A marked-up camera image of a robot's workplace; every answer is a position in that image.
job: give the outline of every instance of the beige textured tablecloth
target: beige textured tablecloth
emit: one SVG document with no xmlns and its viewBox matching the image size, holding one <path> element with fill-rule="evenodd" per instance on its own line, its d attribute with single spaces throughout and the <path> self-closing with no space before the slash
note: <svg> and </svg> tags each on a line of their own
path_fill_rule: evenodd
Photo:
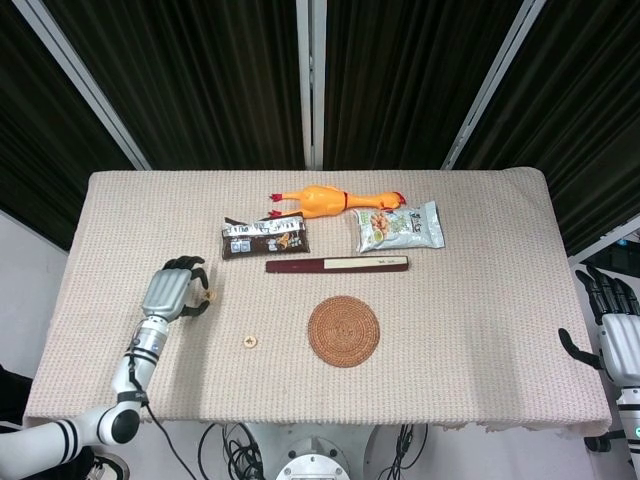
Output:
<svg viewBox="0 0 640 480">
<path fill-rule="evenodd" d="M 435 200 L 440 250 L 411 249 L 403 273 L 273 275 L 274 257 L 222 261 L 224 216 L 252 221 L 269 194 L 328 184 Z M 293 203 L 276 206 L 285 210 Z M 307 222 L 307 258 L 354 253 L 352 214 Z M 163 419 L 569 426 L 602 433 L 610 414 L 597 372 L 558 340 L 589 345 L 542 174 L 506 171 L 106 172 L 91 177 L 28 417 L 112 404 L 115 367 L 141 318 L 153 273 L 206 258 L 218 299 L 171 324 L 149 388 Z M 352 295 L 375 311 L 380 343 L 362 365 L 318 359 L 313 308 Z M 258 346 L 246 349 L 254 335 Z"/>
</svg>

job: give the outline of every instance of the rubber chicken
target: rubber chicken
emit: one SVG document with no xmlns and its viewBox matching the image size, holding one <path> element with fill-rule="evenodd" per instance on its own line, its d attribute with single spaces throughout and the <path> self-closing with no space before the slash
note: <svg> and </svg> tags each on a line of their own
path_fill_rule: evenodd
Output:
<svg viewBox="0 0 640 480">
<path fill-rule="evenodd" d="M 407 202 L 398 192 L 385 192 L 380 195 L 352 195 L 336 187 L 310 185 L 300 192 L 274 193 L 271 200 L 299 200 L 300 208 L 288 212 L 271 210 L 271 218 L 292 213 L 302 212 L 304 218 L 323 217 L 325 215 L 337 215 L 347 208 L 370 207 L 380 210 L 393 210 Z"/>
</svg>

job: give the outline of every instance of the woven rattan coaster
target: woven rattan coaster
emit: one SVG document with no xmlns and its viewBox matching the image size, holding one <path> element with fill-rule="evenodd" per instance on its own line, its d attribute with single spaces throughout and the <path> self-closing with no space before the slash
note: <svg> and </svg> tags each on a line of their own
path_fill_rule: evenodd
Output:
<svg viewBox="0 0 640 480">
<path fill-rule="evenodd" d="M 309 342 L 322 360 L 335 367 L 355 367 L 371 356 L 380 325 L 369 306 L 339 296 L 319 304 L 309 319 Z"/>
</svg>

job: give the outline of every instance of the black curtain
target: black curtain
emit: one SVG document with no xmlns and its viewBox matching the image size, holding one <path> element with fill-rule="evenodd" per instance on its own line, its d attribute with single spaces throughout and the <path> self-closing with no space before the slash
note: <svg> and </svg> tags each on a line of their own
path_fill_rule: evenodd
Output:
<svg viewBox="0 0 640 480">
<path fill-rule="evenodd" d="M 440 168 L 520 6 L 329 0 L 325 169 Z"/>
<path fill-rule="evenodd" d="M 569 254 L 640 213 L 640 3 L 547 2 L 455 168 L 523 165 Z"/>
<path fill-rule="evenodd" d="M 9 1 L 0 42 L 0 209 L 68 249 L 91 173 L 132 167 Z"/>
<path fill-rule="evenodd" d="M 45 3 L 153 168 L 304 168 L 295 0 Z"/>
</svg>

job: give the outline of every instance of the brown wrapper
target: brown wrapper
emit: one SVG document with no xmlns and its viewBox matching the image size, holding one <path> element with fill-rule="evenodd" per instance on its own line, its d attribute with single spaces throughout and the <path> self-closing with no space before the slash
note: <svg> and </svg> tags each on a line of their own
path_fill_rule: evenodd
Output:
<svg viewBox="0 0 640 480">
<path fill-rule="evenodd" d="M 224 219 L 222 258 L 270 253 L 309 252 L 307 228 L 299 213 L 247 224 Z"/>
</svg>

